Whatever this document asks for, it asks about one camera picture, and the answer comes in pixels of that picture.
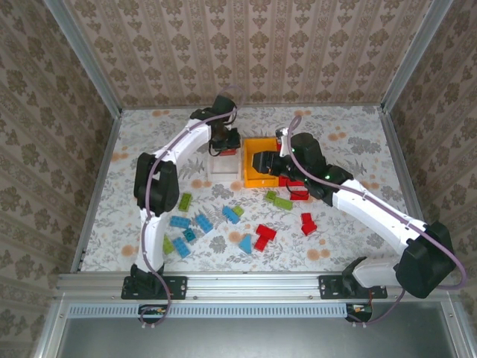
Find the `clear plastic container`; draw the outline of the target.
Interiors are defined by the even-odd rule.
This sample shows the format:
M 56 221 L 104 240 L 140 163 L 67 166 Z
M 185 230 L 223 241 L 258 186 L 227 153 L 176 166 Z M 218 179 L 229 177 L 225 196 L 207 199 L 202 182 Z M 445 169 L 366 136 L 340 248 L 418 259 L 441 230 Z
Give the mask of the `clear plastic container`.
M 241 151 L 231 156 L 209 156 L 207 177 L 212 182 L 232 183 L 241 180 Z

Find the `yellow plastic container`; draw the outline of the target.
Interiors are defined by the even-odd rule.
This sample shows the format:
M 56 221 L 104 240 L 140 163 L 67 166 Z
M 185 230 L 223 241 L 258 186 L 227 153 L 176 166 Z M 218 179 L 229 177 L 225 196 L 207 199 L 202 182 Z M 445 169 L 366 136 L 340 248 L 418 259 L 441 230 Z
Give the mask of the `yellow plastic container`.
M 244 186 L 246 188 L 271 188 L 279 186 L 279 178 L 258 173 L 253 168 L 253 155 L 263 151 L 276 151 L 277 140 L 269 138 L 247 138 L 243 142 Z

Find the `floral table cover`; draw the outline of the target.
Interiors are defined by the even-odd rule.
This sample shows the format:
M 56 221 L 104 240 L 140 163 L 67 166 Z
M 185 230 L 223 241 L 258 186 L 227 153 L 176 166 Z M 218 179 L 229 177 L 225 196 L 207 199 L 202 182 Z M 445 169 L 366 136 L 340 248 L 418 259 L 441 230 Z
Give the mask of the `floral table cover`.
M 133 196 L 136 161 L 167 144 L 186 124 L 190 109 L 126 110 L 83 260 L 83 271 L 128 271 L 139 252 L 139 208 Z M 235 125 L 243 138 L 268 138 L 277 128 L 302 116 L 299 132 L 312 134 L 331 164 L 341 166 L 374 195 L 406 211 L 399 180 L 382 128 L 378 107 L 245 107 Z M 184 216 L 204 214 L 214 229 L 189 243 L 190 255 L 165 256 L 168 272 L 340 271 L 355 258 L 393 253 L 392 247 L 352 216 L 314 198 L 283 210 L 265 200 L 266 189 L 248 189 L 243 180 L 212 182 L 207 177 L 207 147 L 199 148 L 180 168 L 181 192 L 192 194 Z M 239 205 L 244 213 L 232 224 L 222 208 Z M 318 229 L 301 230 L 302 213 L 311 213 Z M 263 224 L 277 232 L 263 252 L 254 249 Z M 251 235 L 252 253 L 239 243 Z

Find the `grey metal shelf panel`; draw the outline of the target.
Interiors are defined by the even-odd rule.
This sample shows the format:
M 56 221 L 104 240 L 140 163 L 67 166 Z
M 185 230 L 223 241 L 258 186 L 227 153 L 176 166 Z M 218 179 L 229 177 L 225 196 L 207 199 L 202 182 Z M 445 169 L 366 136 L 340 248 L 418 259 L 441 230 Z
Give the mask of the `grey metal shelf panel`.
M 34 358 L 477 358 L 463 307 L 406 302 L 382 321 L 342 318 L 73 318 L 52 307 Z

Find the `aluminium side rail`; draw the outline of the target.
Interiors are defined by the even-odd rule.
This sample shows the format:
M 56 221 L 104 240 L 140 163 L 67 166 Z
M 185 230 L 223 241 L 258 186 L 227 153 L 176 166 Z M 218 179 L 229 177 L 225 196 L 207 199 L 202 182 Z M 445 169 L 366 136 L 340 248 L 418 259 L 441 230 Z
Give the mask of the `aluminium side rail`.
M 87 245 L 91 236 L 92 227 L 95 221 L 95 215 L 98 209 L 98 205 L 101 200 L 101 193 L 104 188 L 104 183 L 107 177 L 107 171 L 110 166 L 110 162 L 113 157 L 113 152 L 116 144 L 116 140 L 119 136 L 119 130 L 121 127 L 121 117 L 117 116 L 113 120 L 113 126 L 107 141 L 106 148 L 104 150 L 104 156 L 101 161 L 101 165 L 98 171 L 98 176 L 96 178 L 95 186 L 92 192 L 92 197 L 89 203 L 88 210 L 86 212 L 86 217 L 83 223 L 83 228 L 80 233 L 78 240 L 78 246 L 75 251 L 75 256 L 72 261 L 72 266 L 70 268 L 70 273 L 76 274 L 80 271 L 84 256 L 86 254 Z
M 403 155 L 391 115 L 381 107 L 378 107 L 378 109 L 382 128 L 394 163 L 394 168 L 399 180 L 405 205 L 411 216 L 424 221 L 423 212 L 421 210 L 417 194 L 414 190 L 414 185 L 406 165 L 405 157 Z

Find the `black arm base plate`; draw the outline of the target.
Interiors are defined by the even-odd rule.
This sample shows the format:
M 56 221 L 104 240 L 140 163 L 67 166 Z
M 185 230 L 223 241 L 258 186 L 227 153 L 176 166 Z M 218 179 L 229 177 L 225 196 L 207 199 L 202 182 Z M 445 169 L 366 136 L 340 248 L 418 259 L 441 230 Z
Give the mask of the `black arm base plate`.
M 341 274 L 327 274 L 319 276 L 318 281 L 322 299 L 384 299 L 388 297 L 385 287 L 363 287 L 353 276 L 344 277 Z
M 162 277 L 171 299 L 183 300 L 186 297 L 187 277 Z M 153 274 L 144 277 L 127 276 L 121 288 L 123 300 L 166 300 L 167 294 L 162 282 Z

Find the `long aluminium mounting rail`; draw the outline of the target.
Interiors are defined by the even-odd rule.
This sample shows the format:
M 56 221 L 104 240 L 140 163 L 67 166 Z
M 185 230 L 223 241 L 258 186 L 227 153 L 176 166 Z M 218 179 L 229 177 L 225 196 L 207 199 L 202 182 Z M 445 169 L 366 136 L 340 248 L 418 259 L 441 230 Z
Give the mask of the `long aluminium mounting rail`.
M 285 273 L 213 273 L 181 272 L 187 277 L 186 301 L 258 302 L 319 301 L 318 277 L 329 272 Z M 62 274 L 54 298 L 71 301 L 107 302 L 121 298 L 124 279 L 129 274 L 118 272 L 79 272 Z

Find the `aluminium frame post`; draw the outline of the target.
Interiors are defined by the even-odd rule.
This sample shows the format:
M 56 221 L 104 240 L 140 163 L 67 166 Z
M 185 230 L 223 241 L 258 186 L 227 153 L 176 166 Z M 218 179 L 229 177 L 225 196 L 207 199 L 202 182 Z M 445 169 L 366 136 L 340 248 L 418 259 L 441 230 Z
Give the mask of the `aluminium frame post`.
M 86 41 L 86 35 L 74 19 L 72 12 L 64 0 L 44 0 L 44 2 L 94 84 L 110 115 L 115 120 L 119 119 L 121 116 L 119 100 L 107 80 L 106 72 L 95 57 L 92 45 Z
M 437 32 L 453 0 L 432 0 L 430 7 L 423 17 L 411 44 L 399 65 L 383 99 L 381 107 L 384 113 L 390 113 L 399 96 L 410 81 L 411 75 L 417 68 L 433 36 Z

